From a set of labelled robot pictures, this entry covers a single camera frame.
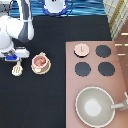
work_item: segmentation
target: stove burner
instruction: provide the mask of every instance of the stove burner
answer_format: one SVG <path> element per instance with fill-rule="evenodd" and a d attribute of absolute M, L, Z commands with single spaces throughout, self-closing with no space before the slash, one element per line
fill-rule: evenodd
<path fill-rule="evenodd" d="M 100 63 L 98 70 L 103 76 L 112 76 L 115 72 L 114 66 L 109 62 Z"/>
<path fill-rule="evenodd" d="M 108 57 L 111 54 L 111 49 L 106 45 L 99 45 L 96 48 L 96 54 L 100 57 Z"/>
<path fill-rule="evenodd" d="M 87 76 L 89 75 L 91 68 L 86 62 L 79 62 L 75 66 L 75 72 L 79 76 Z"/>

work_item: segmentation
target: gray bowl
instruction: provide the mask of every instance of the gray bowl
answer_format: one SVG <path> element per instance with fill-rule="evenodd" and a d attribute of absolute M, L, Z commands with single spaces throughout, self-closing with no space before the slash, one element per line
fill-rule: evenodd
<path fill-rule="evenodd" d="M 87 87 L 76 98 L 76 112 L 87 125 L 101 128 L 108 125 L 114 118 L 115 109 L 112 97 L 99 87 Z"/>

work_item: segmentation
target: black tabletop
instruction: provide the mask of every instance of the black tabletop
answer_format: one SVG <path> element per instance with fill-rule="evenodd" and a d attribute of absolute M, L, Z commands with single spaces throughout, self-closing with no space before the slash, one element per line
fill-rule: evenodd
<path fill-rule="evenodd" d="M 66 128 L 66 41 L 111 40 L 107 16 L 34 17 L 33 25 L 32 41 L 13 39 L 31 53 L 22 62 L 23 74 L 13 76 L 16 63 L 0 60 L 0 128 Z M 31 60 L 40 52 L 52 64 L 41 76 L 31 70 Z"/>

